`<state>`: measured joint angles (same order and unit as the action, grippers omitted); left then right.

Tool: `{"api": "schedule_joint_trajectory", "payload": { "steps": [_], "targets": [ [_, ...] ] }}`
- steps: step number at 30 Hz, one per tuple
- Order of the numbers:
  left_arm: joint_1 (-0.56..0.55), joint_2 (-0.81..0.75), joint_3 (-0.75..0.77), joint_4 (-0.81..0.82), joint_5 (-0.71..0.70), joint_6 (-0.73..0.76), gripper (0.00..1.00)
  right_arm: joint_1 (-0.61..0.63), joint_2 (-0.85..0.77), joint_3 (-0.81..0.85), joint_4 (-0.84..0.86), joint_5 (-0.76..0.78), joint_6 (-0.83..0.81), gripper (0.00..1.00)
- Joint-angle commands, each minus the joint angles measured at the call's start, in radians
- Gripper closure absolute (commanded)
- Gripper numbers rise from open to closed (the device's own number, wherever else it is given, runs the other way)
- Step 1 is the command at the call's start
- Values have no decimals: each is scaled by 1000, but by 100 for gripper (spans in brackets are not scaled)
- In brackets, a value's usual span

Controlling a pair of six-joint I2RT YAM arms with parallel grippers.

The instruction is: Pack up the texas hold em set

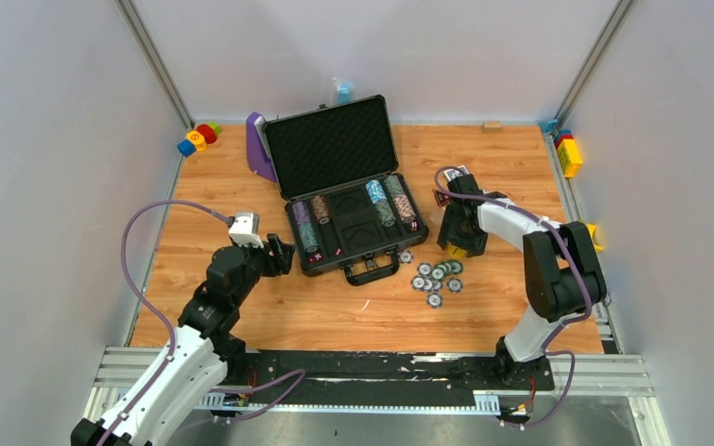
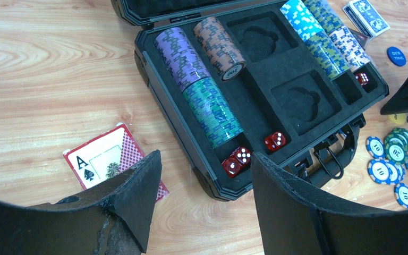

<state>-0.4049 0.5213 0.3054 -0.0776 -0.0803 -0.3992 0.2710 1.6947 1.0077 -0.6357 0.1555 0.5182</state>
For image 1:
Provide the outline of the yellow big blind button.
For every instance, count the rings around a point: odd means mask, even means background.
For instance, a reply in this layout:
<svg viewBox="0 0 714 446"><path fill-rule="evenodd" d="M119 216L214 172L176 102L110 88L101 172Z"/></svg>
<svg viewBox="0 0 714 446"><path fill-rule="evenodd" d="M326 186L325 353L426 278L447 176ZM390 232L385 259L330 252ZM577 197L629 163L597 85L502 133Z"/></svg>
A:
<svg viewBox="0 0 714 446"><path fill-rule="evenodd" d="M449 243L447 245L446 252L452 258L463 258L468 254L468 252L466 250L464 250L452 243Z"/></svg>

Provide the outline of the teal poker chip stack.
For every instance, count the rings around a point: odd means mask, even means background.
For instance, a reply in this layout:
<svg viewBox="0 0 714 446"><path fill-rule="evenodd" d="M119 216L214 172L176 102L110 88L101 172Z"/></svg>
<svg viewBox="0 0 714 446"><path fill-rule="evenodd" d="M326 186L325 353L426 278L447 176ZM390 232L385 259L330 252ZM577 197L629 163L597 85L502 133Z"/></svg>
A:
<svg viewBox="0 0 714 446"><path fill-rule="evenodd" d="M310 222L302 223L298 226L298 232L305 253L308 255L315 254L320 249L320 243L314 226Z"/></svg>

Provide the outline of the blue playing card deck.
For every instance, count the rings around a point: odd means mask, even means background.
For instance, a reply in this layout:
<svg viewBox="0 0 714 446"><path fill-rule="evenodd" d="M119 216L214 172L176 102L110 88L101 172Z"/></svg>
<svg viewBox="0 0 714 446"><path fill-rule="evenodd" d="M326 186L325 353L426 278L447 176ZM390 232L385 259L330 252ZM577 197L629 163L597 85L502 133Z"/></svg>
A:
<svg viewBox="0 0 714 446"><path fill-rule="evenodd" d="M457 166L455 168L447 168L443 171L443 175L447 182L450 182L457 177L463 177L468 174L469 174L469 170L465 166Z"/></svg>

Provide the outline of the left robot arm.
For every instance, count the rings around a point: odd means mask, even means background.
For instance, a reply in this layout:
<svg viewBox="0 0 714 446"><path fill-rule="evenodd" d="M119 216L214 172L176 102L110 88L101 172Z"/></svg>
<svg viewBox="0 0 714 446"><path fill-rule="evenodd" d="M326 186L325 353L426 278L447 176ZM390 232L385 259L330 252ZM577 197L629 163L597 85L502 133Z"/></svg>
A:
<svg viewBox="0 0 714 446"><path fill-rule="evenodd" d="M99 420L82 419L73 445L165 445L198 401L247 372L245 342L231 334L240 306L262 278L289 273L295 247L270 234L260 247L218 249L166 346Z"/></svg>

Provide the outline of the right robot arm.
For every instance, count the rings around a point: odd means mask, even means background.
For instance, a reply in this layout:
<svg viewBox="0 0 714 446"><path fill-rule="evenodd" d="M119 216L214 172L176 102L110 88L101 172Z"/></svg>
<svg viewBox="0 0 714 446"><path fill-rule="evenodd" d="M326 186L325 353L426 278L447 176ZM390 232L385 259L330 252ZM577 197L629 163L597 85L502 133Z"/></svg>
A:
<svg viewBox="0 0 714 446"><path fill-rule="evenodd" d="M445 166L434 175L446 196L437 244L466 257L484 253L492 236L522 253L528 306L515 327L496 343L493 375L518 387L545 359L569 325L587 320L607 295L588 227L558 223L521 208L506 195L485 192L463 168Z"/></svg>

